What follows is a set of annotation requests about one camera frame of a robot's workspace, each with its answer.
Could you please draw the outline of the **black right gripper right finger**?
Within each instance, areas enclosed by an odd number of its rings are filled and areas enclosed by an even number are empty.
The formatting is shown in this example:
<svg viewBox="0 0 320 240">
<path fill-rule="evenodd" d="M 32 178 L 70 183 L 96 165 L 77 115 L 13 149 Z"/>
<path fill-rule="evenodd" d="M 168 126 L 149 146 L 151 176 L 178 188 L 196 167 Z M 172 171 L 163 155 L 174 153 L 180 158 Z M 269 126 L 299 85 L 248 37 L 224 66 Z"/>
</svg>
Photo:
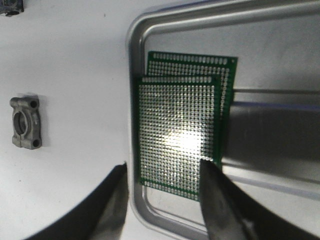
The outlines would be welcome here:
<svg viewBox="0 0 320 240">
<path fill-rule="evenodd" d="M 199 202 L 210 240 L 318 239 L 265 208 L 207 160 L 199 165 Z"/>
</svg>

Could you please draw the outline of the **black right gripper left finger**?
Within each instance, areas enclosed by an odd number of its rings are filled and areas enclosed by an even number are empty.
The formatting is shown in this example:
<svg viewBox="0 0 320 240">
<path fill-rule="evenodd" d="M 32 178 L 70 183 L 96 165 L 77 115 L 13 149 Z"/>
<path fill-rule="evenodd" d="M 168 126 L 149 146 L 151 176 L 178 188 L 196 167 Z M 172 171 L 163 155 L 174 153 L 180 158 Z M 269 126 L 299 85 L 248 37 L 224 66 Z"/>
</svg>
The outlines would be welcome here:
<svg viewBox="0 0 320 240">
<path fill-rule="evenodd" d="M 127 165 L 116 165 L 75 208 L 29 240 L 119 240 L 128 208 Z"/>
</svg>

